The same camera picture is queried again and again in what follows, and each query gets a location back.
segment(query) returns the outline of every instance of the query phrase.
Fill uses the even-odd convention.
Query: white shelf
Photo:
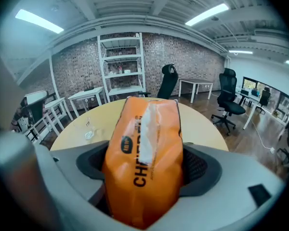
[[[118,74],[118,75],[108,75],[108,76],[105,76],[105,79],[122,77],[122,76],[129,76],[129,75],[142,75],[142,72],[134,72],[134,73]]]
[[[100,43],[108,50],[117,48],[136,47],[140,37],[108,38],[103,39]]]
[[[143,88],[141,86],[118,87],[118,88],[111,89],[108,95],[111,96],[111,95],[137,92],[137,91],[143,91]]]
[[[107,63],[131,62],[131,61],[136,61],[138,57],[141,57],[141,54],[108,56],[108,57],[102,58],[102,60]]]

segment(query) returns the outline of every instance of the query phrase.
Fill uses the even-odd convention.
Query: white shelving unit
[[[145,70],[144,70],[144,49],[143,49],[143,36],[139,33],[139,37],[125,37],[125,38],[108,38],[101,39],[97,37],[98,53],[100,58],[101,73],[103,78],[103,84],[108,102],[110,102],[110,96],[145,91]],[[121,48],[135,48],[136,54],[128,55],[115,55],[107,56],[107,51]],[[122,62],[137,62],[137,67],[140,66],[140,72],[131,72],[122,74],[109,74],[108,64],[122,63]],[[111,80],[113,78],[124,77],[124,76],[138,76],[138,86],[129,87],[111,87]]]

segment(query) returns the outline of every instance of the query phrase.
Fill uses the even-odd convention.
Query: window
[[[256,88],[260,94],[260,97],[265,87],[268,87],[271,93],[269,103],[265,107],[265,109],[269,110],[270,112],[276,110],[278,113],[277,117],[279,117],[280,119],[283,119],[286,115],[289,115],[289,96],[287,94],[264,83],[261,83],[257,80],[243,77],[242,88],[245,89]]]
[[[256,87],[257,87],[257,81],[256,80],[244,77],[242,88],[253,89],[253,88],[256,88]]]

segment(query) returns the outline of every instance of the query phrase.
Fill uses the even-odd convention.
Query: desk leg
[[[245,97],[244,96],[242,96],[242,98],[241,98],[241,100],[240,100],[240,102],[239,102],[239,105],[241,105],[242,104],[242,102],[243,102],[243,100],[245,99]]]
[[[71,121],[73,121],[74,119],[73,119],[73,117],[72,117],[70,111],[68,110],[68,107],[67,107],[67,104],[66,104],[65,99],[63,100],[63,104],[64,104],[64,107],[65,107],[65,109],[66,109],[66,112],[67,112],[69,118],[71,119]]]
[[[181,97],[181,84],[182,84],[182,81],[179,80],[179,97]]]
[[[50,119],[49,114],[46,113],[45,115],[46,115],[46,118],[47,118],[50,126],[53,128],[53,131],[56,133],[57,136],[59,136],[60,133],[59,133],[59,131],[57,130],[57,128],[55,127],[53,121]]]
[[[47,122],[45,121],[44,118],[42,118],[42,120],[43,120],[43,122],[44,122],[44,124],[46,126],[46,129],[48,130],[48,132],[50,132],[52,129],[49,129],[49,126],[48,126],[48,124],[47,124]]]
[[[97,99],[98,105],[101,106],[102,102],[101,102],[101,99],[100,99],[100,95],[98,93],[96,94],[96,99]]]
[[[75,106],[73,100],[70,100],[69,102],[71,103],[71,106],[72,106],[72,108],[73,108],[73,110],[74,110],[74,112],[75,112],[76,117],[79,117],[79,114],[78,114],[77,108],[76,108],[76,106]]]
[[[246,127],[247,127],[247,125],[249,124],[252,116],[254,115],[254,112],[255,112],[256,107],[257,107],[257,105],[254,103],[254,105],[253,105],[253,107],[252,107],[252,109],[251,109],[249,118],[247,119],[247,122],[245,123],[245,125],[244,125],[244,127],[243,127],[244,130],[246,129]]]
[[[212,88],[213,88],[213,84],[211,84],[211,86],[210,86],[210,91],[209,91],[208,99],[210,99],[210,96],[211,96],[211,93],[212,93]]]
[[[81,102],[82,102],[83,107],[85,108],[85,111],[87,112],[88,108],[87,108],[86,102],[84,100],[81,100]]]
[[[59,118],[58,118],[58,116],[57,116],[54,108],[51,107],[50,110],[52,111],[54,118],[56,119],[57,123],[59,124],[59,127],[60,127],[60,128],[62,129],[62,131],[63,131],[63,130],[64,130],[64,127],[63,127],[61,121],[59,120]]]
[[[194,95],[195,95],[195,86],[196,86],[196,84],[193,84],[193,91],[192,91],[191,103],[193,103],[193,100],[194,100]]]
[[[108,103],[107,98],[106,98],[106,94],[105,94],[105,90],[102,91],[102,95],[103,95],[105,103]]]
[[[66,110],[65,110],[65,108],[63,107],[62,102],[61,102],[59,105],[60,105],[60,109],[61,109],[62,115],[63,115],[63,116],[66,116]]]
[[[35,127],[33,127],[33,130],[34,130],[34,132],[36,133],[37,138],[38,138],[40,141],[42,141],[42,138],[41,138],[41,136],[40,136],[38,130],[37,130]]]

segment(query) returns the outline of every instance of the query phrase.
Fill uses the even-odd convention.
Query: black mesh holder
[[[86,176],[95,180],[104,180],[102,166],[109,141],[98,147],[80,154],[76,159],[77,168]]]
[[[184,185],[187,185],[202,177],[206,173],[208,164],[199,156],[189,152],[188,150],[183,150],[182,168],[184,172]]]
[[[216,185],[222,176],[222,166],[213,157],[183,144],[184,184],[180,197],[201,196]]]
[[[76,159],[77,168],[86,176],[95,180],[104,180],[101,172],[109,142],[89,150]],[[184,186],[180,188],[180,197],[201,196],[219,181],[222,175],[220,163],[213,157],[183,144]]]

